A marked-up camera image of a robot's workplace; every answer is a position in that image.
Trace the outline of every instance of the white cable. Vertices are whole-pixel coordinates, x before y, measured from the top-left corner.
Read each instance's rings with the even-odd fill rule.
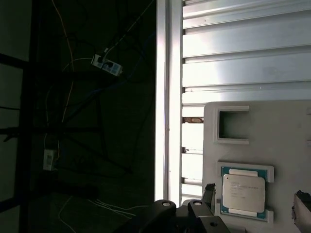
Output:
[[[134,27],[134,25],[138,22],[138,20],[143,16],[143,14],[148,10],[148,8],[151,6],[151,4],[154,2],[155,0],[152,0],[149,5],[143,10],[143,12],[140,14],[140,16],[135,20],[135,22],[128,28],[128,30],[126,31],[127,33]],[[108,51],[106,52],[103,61],[106,59],[108,53],[110,53],[110,51],[112,51],[115,46],[117,46],[126,36],[126,33],[120,38],[120,40],[118,40],[118,42],[116,44],[114,44],[110,49],[108,49]]]
[[[79,61],[79,60],[92,60],[92,58],[89,58],[89,57],[76,58],[76,59],[74,59],[72,62]],[[66,69],[72,62],[69,62],[67,65],[65,65],[65,67],[63,68],[63,72],[65,71],[65,69]]]
[[[74,61],[79,61],[79,60],[92,60],[93,58],[88,58],[88,57],[83,57],[83,58],[76,58],[74,59],[73,61],[69,62],[67,65],[65,65],[65,67],[63,68],[63,72],[65,71],[65,69]],[[49,97],[49,94],[50,94],[50,91],[51,89],[53,88],[54,85],[52,85],[48,92],[47,92],[47,96],[45,97],[45,114],[46,114],[46,119],[47,119],[47,125],[49,126],[49,114],[48,114],[48,97]],[[44,149],[46,149],[46,146],[45,146],[45,142],[46,142],[46,139],[47,139],[47,136],[48,134],[46,133],[45,136],[44,136],[44,140],[43,140],[43,146],[44,146]]]
[[[138,205],[138,206],[134,206],[134,207],[130,207],[130,208],[122,208],[122,207],[119,207],[119,206],[116,206],[116,205],[110,205],[110,204],[104,203],[104,202],[102,202],[102,201],[99,200],[99,199],[97,199],[97,201],[98,201],[100,204],[107,205],[107,206],[111,206],[111,207],[118,208],[118,209],[121,209],[121,210],[132,210],[132,209],[136,209],[136,208],[148,207],[148,205]]]
[[[63,209],[65,208],[65,206],[68,204],[68,202],[70,201],[70,199],[72,198],[72,196],[70,198],[68,198],[68,200],[65,202],[65,204],[63,205],[63,207],[60,209],[59,213],[58,213],[58,219],[64,223],[68,228],[70,228],[72,230],[72,232],[77,233],[70,225],[68,225],[67,223],[65,223],[61,217],[60,214],[62,213]]]
[[[127,212],[123,212],[123,211],[119,211],[119,210],[114,210],[114,209],[110,208],[109,206],[105,206],[105,205],[102,205],[102,204],[100,204],[100,203],[93,202],[93,201],[91,201],[91,200],[88,200],[88,201],[91,202],[92,204],[97,205],[97,206],[99,206],[99,207],[102,207],[102,208],[104,208],[104,209],[111,210],[111,211],[115,212],[116,214],[122,215],[122,216],[124,216],[124,217],[126,217],[126,218],[128,218],[128,219],[131,219],[131,217],[126,216],[126,215],[124,215],[123,213],[125,213],[125,214],[127,214],[127,215],[135,216],[134,214],[127,213]]]
[[[113,208],[111,208],[110,206],[106,205],[106,204],[102,204],[98,201],[94,201],[96,204],[99,204],[100,206],[104,206],[105,208],[108,208],[109,210],[114,210],[117,211],[118,213],[123,213],[123,214],[127,214],[127,215],[131,215],[131,216],[136,216],[135,214],[129,213],[129,212],[125,212],[125,211],[121,211],[121,210],[115,210]]]

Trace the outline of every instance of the aluminum panel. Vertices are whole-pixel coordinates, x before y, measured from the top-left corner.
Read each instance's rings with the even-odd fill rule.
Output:
[[[183,86],[311,80],[310,60],[311,52],[183,64]]]
[[[204,105],[184,106],[183,117],[203,117]]]
[[[183,183],[181,185],[181,193],[183,195],[192,195],[200,197],[202,195],[202,186]]]
[[[265,5],[257,8],[246,8],[234,12],[208,15],[203,17],[188,18],[183,21],[183,28],[194,28],[212,24],[233,22],[259,17],[276,16],[286,13],[299,12],[311,9],[309,0],[287,1],[275,5]]]
[[[181,175],[183,178],[202,180],[203,155],[202,154],[182,154]]]
[[[183,94],[184,104],[204,104],[214,101],[256,101],[256,100],[309,100],[311,90],[249,90],[242,92],[209,92],[198,91]]]
[[[200,4],[185,6],[183,8],[184,18],[219,14],[222,12],[236,11],[246,8],[255,8],[264,5],[273,5],[288,0],[217,0]]]
[[[203,125],[204,124],[183,124],[182,147],[203,150]]]
[[[311,16],[252,23],[183,36],[183,56],[266,50],[311,44]]]

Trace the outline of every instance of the blue cable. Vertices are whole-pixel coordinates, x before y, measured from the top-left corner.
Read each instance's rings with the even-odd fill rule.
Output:
[[[143,56],[145,55],[145,49],[146,49],[146,47],[147,47],[147,45],[148,45],[148,42],[149,42],[150,39],[152,39],[155,35],[156,35],[156,32],[153,32],[153,33],[152,33],[151,35],[149,35],[149,36],[147,37],[147,39],[145,40],[145,42],[144,42],[144,44],[143,44],[143,46],[142,46],[142,51],[141,51],[140,58],[139,58],[139,60],[136,62],[136,64],[135,64],[135,66],[134,66],[132,72],[130,73],[130,75],[127,76],[127,78],[126,78],[127,80],[128,80],[128,79],[131,79],[131,77],[134,75],[135,71],[137,70],[138,65],[141,63],[141,61],[142,61],[142,59],[143,59]],[[104,90],[113,89],[113,88],[116,88],[116,87],[118,87],[118,86],[121,86],[121,85],[127,83],[127,80],[125,80],[125,81],[123,81],[123,82],[120,82],[120,83],[116,83],[116,84],[111,85],[111,86],[108,86],[108,87],[106,87],[106,88],[99,88],[99,89],[96,89],[96,90],[94,90],[94,91],[91,91],[89,94],[87,94],[87,96],[86,96],[86,98],[85,98],[85,100],[84,100],[83,102],[85,102],[85,101],[88,100],[91,96],[93,96],[94,94],[97,94],[98,92],[101,92],[101,91],[104,91]],[[77,111],[77,109],[74,110],[74,111],[70,114],[70,116],[73,115],[76,111]]]

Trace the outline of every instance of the black metal frame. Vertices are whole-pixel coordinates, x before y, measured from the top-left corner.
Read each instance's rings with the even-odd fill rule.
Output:
[[[66,133],[76,132],[94,132],[99,133],[102,142],[102,152],[106,155],[106,148],[104,142],[104,131],[102,123],[102,113],[100,108],[100,99],[98,95],[94,95],[88,101],[83,103],[75,112],[69,116],[65,121],[57,126],[50,127],[34,127],[33,126],[33,107],[34,107],[34,93],[35,93],[35,77],[38,74],[52,74],[54,77],[66,77],[70,80],[85,80],[85,72],[71,72],[61,73],[60,71],[53,71],[44,68],[42,64],[37,63],[37,45],[38,45],[38,18],[39,18],[40,0],[33,0],[32,2],[32,19],[31,19],[31,38],[29,48],[29,61],[23,61],[6,54],[0,53],[0,64],[19,68],[23,70],[22,78],[22,92],[20,102],[20,114],[18,127],[7,129],[0,129],[0,134],[8,135],[5,141],[17,137],[17,158],[16,158],[16,172],[15,172],[15,187],[14,196],[10,199],[0,202],[0,213],[19,206],[19,232],[27,233],[29,231],[29,205],[32,200],[50,194],[51,192],[66,193],[73,196],[79,196],[87,199],[95,199],[98,196],[98,189],[92,186],[79,187],[70,185],[57,180],[57,172],[45,172],[40,175],[38,185],[34,190],[30,190],[31,182],[31,151],[32,151],[32,135],[41,133],[54,133],[60,138],[67,138],[87,151],[100,156],[111,164],[118,166],[126,172],[131,172],[128,168],[123,167],[107,156],[102,156],[101,153],[95,151],[88,145],[85,145],[76,139],[73,139]],[[96,109],[98,112],[98,127],[89,128],[67,128],[66,124],[79,114],[91,101],[96,100]]]

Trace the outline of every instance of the metal bar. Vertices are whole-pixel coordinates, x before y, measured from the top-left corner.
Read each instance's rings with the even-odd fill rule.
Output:
[[[181,204],[182,1],[170,1],[169,200]]]
[[[169,0],[157,1],[155,94],[155,200],[168,198]]]
[[[25,61],[20,60],[18,58],[11,57],[11,56],[8,56],[8,55],[2,54],[2,53],[0,53],[0,63],[7,65],[7,66],[20,68],[20,69],[25,69],[25,68],[28,68],[30,66],[29,62],[25,62]]]

